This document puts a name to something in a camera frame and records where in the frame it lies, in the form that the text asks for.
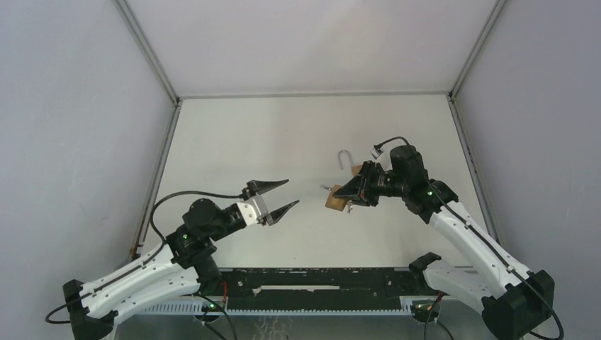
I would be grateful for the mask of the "long shackle brass padlock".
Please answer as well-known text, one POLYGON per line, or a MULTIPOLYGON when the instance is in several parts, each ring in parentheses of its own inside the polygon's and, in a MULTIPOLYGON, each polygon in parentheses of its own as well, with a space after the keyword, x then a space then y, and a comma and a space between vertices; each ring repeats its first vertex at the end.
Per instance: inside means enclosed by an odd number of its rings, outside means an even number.
POLYGON ((337 153, 337 162, 341 170, 345 170, 345 164, 348 164, 347 168, 350 170, 352 176, 357 175, 361 170, 361 165, 355 164, 352 153, 349 150, 340 150, 337 153))

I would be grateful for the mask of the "short shackle brass padlock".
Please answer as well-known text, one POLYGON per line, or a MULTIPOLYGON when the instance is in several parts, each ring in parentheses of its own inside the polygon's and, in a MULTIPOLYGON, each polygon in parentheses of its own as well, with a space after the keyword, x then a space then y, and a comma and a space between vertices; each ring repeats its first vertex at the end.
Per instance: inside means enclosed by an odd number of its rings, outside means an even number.
POLYGON ((347 200, 342 198, 336 198, 334 194, 341 188, 340 185, 326 186, 320 185, 320 187, 326 191, 328 191, 328 197, 325 201, 325 207, 331 210, 336 210, 339 212, 344 211, 347 206, 347 200))

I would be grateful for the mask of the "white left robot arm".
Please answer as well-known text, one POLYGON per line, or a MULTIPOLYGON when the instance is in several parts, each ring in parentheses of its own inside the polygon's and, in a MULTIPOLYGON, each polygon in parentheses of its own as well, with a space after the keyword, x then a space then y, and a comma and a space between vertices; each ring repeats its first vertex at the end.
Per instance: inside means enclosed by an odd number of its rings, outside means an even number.
POLYGON ((75 339, 102 339, 138 312, 165 300, 202 292, 213 295, 221 287, 221 272, 213 254, 215 242, 253 225, 273 226, 296 205, 275 210, 263 194, 288 181, 251 180, 234 203, 221 208, 217 193, 179 191, 158 200, 151 212, 172 198, 198 196, 183 214, 174 232, 158 234, 159 244, 136 260, 104 277, 82 282, 73 279, 62 287, 68 324, 75 339))

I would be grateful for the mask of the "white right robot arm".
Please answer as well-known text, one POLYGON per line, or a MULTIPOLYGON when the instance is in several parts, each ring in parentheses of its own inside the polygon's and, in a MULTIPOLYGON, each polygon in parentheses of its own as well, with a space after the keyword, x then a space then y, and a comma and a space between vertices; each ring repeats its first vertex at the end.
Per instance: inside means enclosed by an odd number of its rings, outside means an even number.
POLYGON ((374 157, 359 172, 332 191, 336 199, 353 205, 375 207, 380 198, 399 198, 405 207, 447 239, 468 260, 474 274, 454 268, 440 255, 425 254, 410 264, 410 287, 420 295, 437 290, 450 295, 479 313, 496 339, 520 339, 548 319, 558 327, 557 339, 565 331, 554 303, 555 283, 544 270, 533 272, 513 257, 471 217, 458 195, 444 182, 431 178, 422 155, 411 144, 388 152, 390 168, 374 157))

